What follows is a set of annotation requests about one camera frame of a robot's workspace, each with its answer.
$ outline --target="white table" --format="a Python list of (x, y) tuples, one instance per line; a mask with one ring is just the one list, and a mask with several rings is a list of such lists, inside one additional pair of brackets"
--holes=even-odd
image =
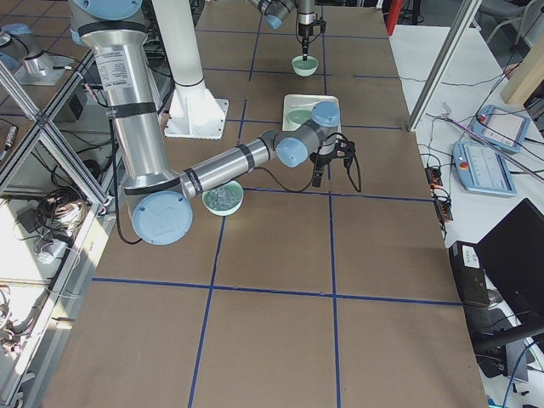
[[(448, 32), (447, 27), (412, 26), (399, 25), (395, 27), (391, 36), (395, 61), (402, 79), (402, 86), (405, 93), (408, 109), (413, 110), (417, 98), (423, 88), (423, 81), (427, 79), (436, 56)], [(502, 73), (502, 68), (497, 64), (493, 54), (485, 44), (476, 29), (468, 29), (460, 46), (455, 52), (450, 66), (448, 67), (442, 82), (475, 84), (489, 80)], [(464, 119), (474, 115), (488, 95), (497, 80), (482, 83), (476, 86), (451, 86), (440, 84), (435, 92), (427, 113), (439, 116), (450, 110), (450, 117), (456, 120)], [(494, 93), (487, 99), (485, 105), (497, 105), (507, 108), (510, 111), (519, 111), (523, 106), (507, 105), (501, 98), (500, 92), (507, 84), (503, 80)], [(431, 141), (431, 129), (433, 118), (425, 116), (416, 128), (418, 143), (428, 145)], [(433, 141), (431, 147), (446, 153), (451, 153), (451, 146), (462, 135), (462, 132), (453, 125), (437, 120), (434, 121)], [(531, 123), (528, 138), (542, 140), (536, 125)], [(544, 156), (544, 146), (532, 143), (525, 143), (526, 147), (539, 156)], [(422, 153), (428, 153), (425, 146), (420, 146)], [(436, 155), (442, 164), (447, 164), (450, 158), (447, 155), (431, 151)], [(544, 168), (544, 162), (538, 161), (523, 150), (515, 155), (515, 158), (532, 169)], [(423, 163), (427, 163), (428, 156), (422, 156)], [(434, 158), (429, 159), (429, 164), (436, 164)], [(508, 163), (510, 170), (520, 169)], [(489, 195), (480, 195), (467, 192), (459, 182), (456, 170), (446, 166), (442, 167), (442, 179), (445, 188), (450, 192), (452, 198), (451, 212), (454, 220), (446, 224), (447, 236), (445, 237), (446, 247), (451, 246), (455, 241), (469, 241), (477, 243), (485, 236), (502, 218), (510, 212), (525, 197), (544, 212), (544, 184), (529, 175), (513, 176), (513, 182), (518, 194), (512, 198), (502, 198)], [(500, 307), (506, 315), (512, 312), (503, 302)], [(533, 352), (544, 364), (544, 355), (537, 348)], [(544, 401), (544, 374), (537, 371), (529, 371), (530, 384), (518, 387), (520, 390), (529, 389), (530, 393), (524, 397), (512, 393), (508, 396), (509, 407), (519, 407), (523, 404), (542, 406)], [(484, 386), (488, 395), (498, 404), (502, 403), (508, 379), (495, 377), (489, 379), (481, 374)]]

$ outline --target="blue cable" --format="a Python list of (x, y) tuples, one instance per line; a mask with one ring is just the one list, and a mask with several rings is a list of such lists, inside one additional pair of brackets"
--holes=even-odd
[(507, 399), (508, 399), (508, 394), (509, 394), (509, 391), (510, 391), (510, 387), (512, 387), (513, 379), (514, 379), (514, 376), (516, 375), (516, 371), (518, 370), (519, 363), (520, 363), (522, 357), (525, 355), (525, 352), (528, 349), (530, 349), (532, 346), (534, 346), (535, 344), (536, 344), (536, 342), (527, 344), (525, 346), (525, 348), (524, 348), (524, 351), (522, 351), (519, 354), (518, 360), (516, 361), (516, 365), (513, 367), (512, 375), (510, 376), (510, 381), (508, 382), (508, 386), (507, 386), (507, 392), (504, 394), (504, 400), (502, 401), (501, 408), (506, 408), (506, 406), (507, 406)]

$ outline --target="bowl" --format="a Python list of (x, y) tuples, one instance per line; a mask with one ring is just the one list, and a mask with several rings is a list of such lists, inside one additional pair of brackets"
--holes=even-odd
[(226, 217), (235, 213), (241, 206), (244, 198), (244, 189), (240, 183), (232, 180), (227, 184), (205, 191), (202, 194), (202, 202), (210, 213), (219, 217)]
[(292, 69), (295, 73), (301, 77), (309, 77), (312, 75), (315, 70), (317, 70), (317, 65), (319, 62), (316, 58), (308, 55), (306, 60), (303, 59), (302, 55), (295, 57), (291, 61)]
[(287, 113), (287, 123), (289, 123), (289, 125), (291, 125), (291, 127), (294, 129), (300, 128), (301, 125), (312, 117), (312, 108), (313, 106), (310, 106), (308, 109), (297, 108), (290, 110)]

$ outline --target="red object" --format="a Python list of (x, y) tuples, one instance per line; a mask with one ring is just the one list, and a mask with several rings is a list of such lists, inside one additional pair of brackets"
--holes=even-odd
[(403, 4), (404, 0), (393, 0), (391, 2), (388, 19), (385, 22), (385, 27), (387, 28), (388, 35), (390, 36), (393, 35), (394, 27), (397, 25), (397, 21), (399, 21), (400, 10), (402, 9)]

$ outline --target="white tray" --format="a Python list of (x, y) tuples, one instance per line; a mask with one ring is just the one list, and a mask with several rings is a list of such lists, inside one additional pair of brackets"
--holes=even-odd
[[(305, 108), (308, 107), (308, 110), (311, 111), (315, 104), (318, 102), (322, 102), (324, 100), (328, 100), (329, 102), (332, 102), (336, 106), (339, 106), (338, 104), (338, 98), (334, 96), (328, 96), (328, 95), (297, 95), (297, 94), (290, 94), (286, 95), (286, 97), (283, 99), (283, 124), (281, 126), (281, 130), (296, 130), (298, 127), (293, 126), (289, 121), (287, 120), (287, 114), (297, 108)], [(338, 132), (342, 132), (342, 129), (340, 128), (340, 125), (338, 124)]]

